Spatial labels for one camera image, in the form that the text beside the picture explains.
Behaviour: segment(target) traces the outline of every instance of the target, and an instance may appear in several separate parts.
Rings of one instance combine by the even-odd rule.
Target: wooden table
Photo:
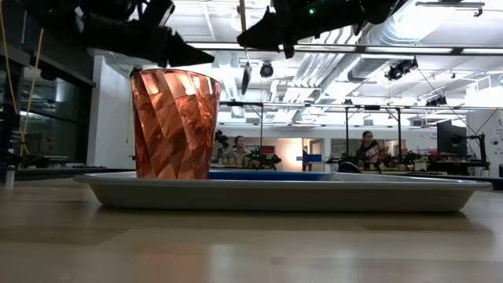
[[[5,283],[497,283],[503,194],[448,215],[102,207],[71,180],[0,189]]]

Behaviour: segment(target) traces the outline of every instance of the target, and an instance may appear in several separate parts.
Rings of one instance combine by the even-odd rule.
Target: faceted plastic cup
[[[220,83],[171,69],[141,71],[131,82],[138,177],[206,179]]]

